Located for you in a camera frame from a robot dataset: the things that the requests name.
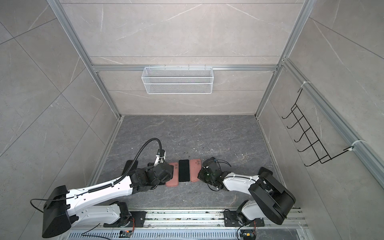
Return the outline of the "pink phone case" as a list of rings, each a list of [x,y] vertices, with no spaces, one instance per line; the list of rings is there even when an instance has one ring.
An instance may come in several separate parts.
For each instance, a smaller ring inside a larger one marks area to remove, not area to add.
[[[179,185],[179,163],[170,163],[173,169],[173,177],[171,180],[166,182],[167,187],[177,187]]]

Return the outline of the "black phone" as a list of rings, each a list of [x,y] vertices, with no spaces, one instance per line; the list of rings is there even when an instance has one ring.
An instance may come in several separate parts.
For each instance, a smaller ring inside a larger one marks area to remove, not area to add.
[[[190,160],[179,160],[179,182],[189,182],[190,179]]]

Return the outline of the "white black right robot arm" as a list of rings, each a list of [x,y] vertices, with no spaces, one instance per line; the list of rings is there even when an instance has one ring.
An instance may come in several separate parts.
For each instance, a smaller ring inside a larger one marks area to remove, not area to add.
[[[210,158],[202,163],[198,178],[214,191],[226,190],[252,196],[252,201],[244,201],[228,217],[240,225],[264,218],[282,225],[296,202],[294,195],[275,179],[273,172],[264,167],[255,176],[245,176],[223,171],[219,160]]]

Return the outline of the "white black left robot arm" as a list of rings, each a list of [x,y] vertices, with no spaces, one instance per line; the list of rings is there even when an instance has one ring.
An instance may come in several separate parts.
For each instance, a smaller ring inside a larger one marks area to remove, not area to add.
[[[80,220],[80,212],[118,197],[153,190],[173,178],[174,167],[159,163],[127,170],[121,177],[94,186],[68,190],[55,188],[43,207],[42,237],[52,238],[68,231]]]

